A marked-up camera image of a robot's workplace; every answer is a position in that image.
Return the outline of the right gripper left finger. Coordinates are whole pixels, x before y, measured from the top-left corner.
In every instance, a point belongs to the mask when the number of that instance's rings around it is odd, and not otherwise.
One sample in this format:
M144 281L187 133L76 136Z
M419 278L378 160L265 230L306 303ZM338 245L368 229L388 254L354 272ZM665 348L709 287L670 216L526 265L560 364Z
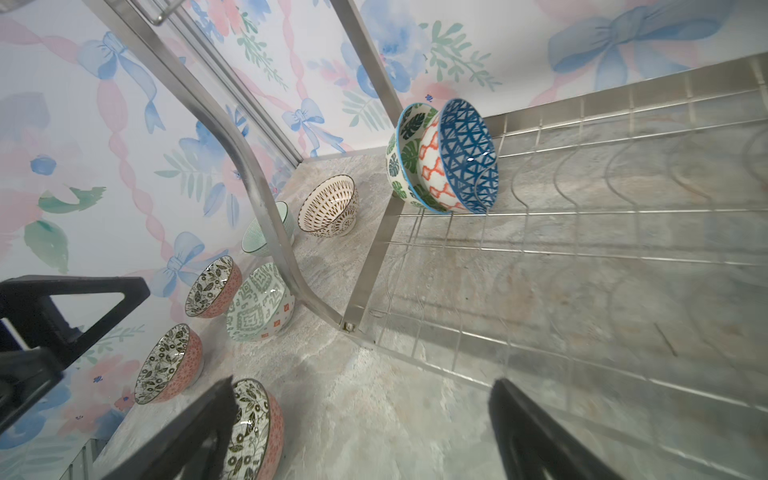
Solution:
M218 479L238 411L233 378L215 383L136 453L105 477Z

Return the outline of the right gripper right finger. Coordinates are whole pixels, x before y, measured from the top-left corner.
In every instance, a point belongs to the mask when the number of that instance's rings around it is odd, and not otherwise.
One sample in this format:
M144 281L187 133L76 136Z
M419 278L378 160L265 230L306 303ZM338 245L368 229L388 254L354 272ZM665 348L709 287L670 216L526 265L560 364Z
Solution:
M494 382L488 408L509 479L620 477L509 379Z

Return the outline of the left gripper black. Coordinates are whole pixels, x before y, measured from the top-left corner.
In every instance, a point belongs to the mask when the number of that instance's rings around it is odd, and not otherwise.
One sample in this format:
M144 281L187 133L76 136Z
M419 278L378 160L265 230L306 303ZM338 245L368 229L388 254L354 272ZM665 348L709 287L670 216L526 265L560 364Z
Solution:
M52 298L121 293L123 299L86 330L73 327ZM148 297L142 277L26 275L1 283L1 431L8 430L86 353Z

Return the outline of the steel two-tier dish rack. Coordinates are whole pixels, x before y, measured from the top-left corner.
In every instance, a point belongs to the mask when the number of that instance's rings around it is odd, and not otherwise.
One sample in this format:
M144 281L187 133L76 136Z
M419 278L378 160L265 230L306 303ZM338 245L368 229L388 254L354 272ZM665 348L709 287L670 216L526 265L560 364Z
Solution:
M294 203L334 173L358 184L349 235L295 242L357 329L306 309L259 343L205 325L199 380L132 412L98 467L230 376L282 405L282 478L498 479L506 377L626 479L765 478L766 3L671 53L702 65L598 93L579 76L561 109L500 121L486 215L404 206L381 154L300 167Z

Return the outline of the blue triangle pattern bowl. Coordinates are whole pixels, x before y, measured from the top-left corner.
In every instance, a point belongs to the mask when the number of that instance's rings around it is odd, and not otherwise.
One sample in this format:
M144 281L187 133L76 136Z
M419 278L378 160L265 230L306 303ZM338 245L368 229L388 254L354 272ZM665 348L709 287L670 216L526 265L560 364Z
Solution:
M420 195L439 213L485 214L499 191L497 154L475 107L451 99L427 126L417 160Z

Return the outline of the green leaf pattern bowl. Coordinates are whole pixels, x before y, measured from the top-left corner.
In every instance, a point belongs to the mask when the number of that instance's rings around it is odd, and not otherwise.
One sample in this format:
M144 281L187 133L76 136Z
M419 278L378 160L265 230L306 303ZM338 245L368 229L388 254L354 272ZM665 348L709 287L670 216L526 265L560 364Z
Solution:
M427 103L413 103L400 114L395 131L386 149L386 166L394 195L406 204L445 214L441 207L421 185L417 175L420 143L438 110Z

